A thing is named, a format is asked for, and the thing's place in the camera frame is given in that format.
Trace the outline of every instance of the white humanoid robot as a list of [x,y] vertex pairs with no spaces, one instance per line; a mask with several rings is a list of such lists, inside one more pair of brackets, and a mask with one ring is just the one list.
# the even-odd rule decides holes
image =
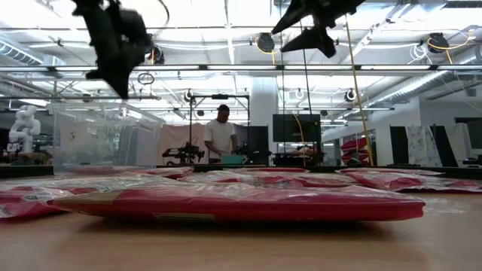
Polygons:
[[[32,152],[33,137],[40,135],[40,121],[34,118],[37,108],[33,105],[23,105],[15,114],[17,118],[15,124],[10,129],[8,137],[10,143],[8,144],[8,152],[16,152],[19,149],[19,139],[23,141],[22,153]],[[24,126],[22,132],[17,130]]]

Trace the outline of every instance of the ceiling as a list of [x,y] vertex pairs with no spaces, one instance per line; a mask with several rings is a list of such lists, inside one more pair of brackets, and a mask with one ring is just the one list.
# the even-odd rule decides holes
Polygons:
[[[456,55],[473,47],[482,39],[479,25],[479,8],[442,8],[447,1],[420,1],[424,5],[413,5],[405,14],[393,17],[392,23],[386,23],[386,17],[396,7],[396,1],[367,1],[359,7],[358,12],[349,17],[348,24],[354,49],[357,43],[371,35],[364,46],[356,50],[356,64],[424,64],[447,61],[444,53],[427,53],[416,59],[414,52],[420,41],[426,41],[432,32],[442,32],[450,42],[450,46],[464,44],[450,51]],[[57,56],[66,65],[95,65],[96,55],[88,46],[90,37],[81,17],[73,17],[71,12],[75,4],[70,0],[1,0],[0,37],[17,42],[26,50],[34,53]],[[123,0],[125,8],[136,9],[143,17],[150,33],[155,34],[156,44],[162,48],[166,64],[304,64],[305,56],[308,65],[350,64],[346,20],[337,20],[337,27],[329,29],[328,34],[338,39],[337,54],[326,58],[318,50],[307,50],[291,53],[260,53],[253,42],[260,32],[270,32],[284,14],[286,5],[273,5],[273,0],[164,0],[169,9],[167,13],[159,0]],[[313,24],[311,18],[302,20],[303,26]],[[274,35],[277,48],[300,34],[300,24],[294,25],[281,35]],[[233,44],[230,53],[229,44]],[[21,65],[7,56],[0,56],[2,65]],[[186,90],[196,94],[213,93],[242,95],[253,88],[252,73],[209,73],[209,72],[158,72],[156,81],[150,86],[142,86],[133,80],[133,89],[143,95],[153,94],[163,98],[162,102],[131,102],[140,108],[186,107],[183,95]],[[10,74],[25,80],[24,74]],[[310,75],[308,87],[305,75],[270,75],[277,77],[278,87],[285,91],[288,105],[304,105],[307,101],[307,88],[310,89],[312,106],[341,106],[343,94],[354,87],[352,76],[348,74]],[[67,78],[80,78],[80,73],[71,73]],[[358,87],[366,97],[375,97],[385,89],[407,78],[403,75],[378,75],[376,73],[358,76]],[[41,75],[27,75],[27,81],[53,93],[53,78],[42,78]],[[57,88],[65,90],[63,95],[78,96],[85,93],[100,96],[113,96],[107,84],[101,81],[58,80]],[[233,100],[229,106],[239,109],[240,122],[247,113]],[[215,108],[218,101],[206,100],[200,108]],[[152,114],[164,117],[170,122],[182,123],[179,113],[168,111],[152,111]]]

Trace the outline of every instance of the table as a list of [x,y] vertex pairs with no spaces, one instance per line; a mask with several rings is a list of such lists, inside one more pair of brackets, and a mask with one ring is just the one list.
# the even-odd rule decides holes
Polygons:
[[417,196],[432,210],[398,222],[172,225],[78,214],[0,221],[0,269],[482,270],[482,196]]

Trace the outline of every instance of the man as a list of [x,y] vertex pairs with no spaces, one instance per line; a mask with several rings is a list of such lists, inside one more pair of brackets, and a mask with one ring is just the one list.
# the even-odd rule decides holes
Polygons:
[[233,124],[227,122],[228,119],[229,107],[220,105],[218,117],[204,128],[204,143],[210,150],[209,163],[220,163],[222,154],[233,154],[237,148],[236,131]]

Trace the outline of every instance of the robot workstation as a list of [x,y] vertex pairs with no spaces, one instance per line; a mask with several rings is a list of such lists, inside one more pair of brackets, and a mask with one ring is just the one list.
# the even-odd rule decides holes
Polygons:
[[9,2],[0,271],[481,270],[481,11]]

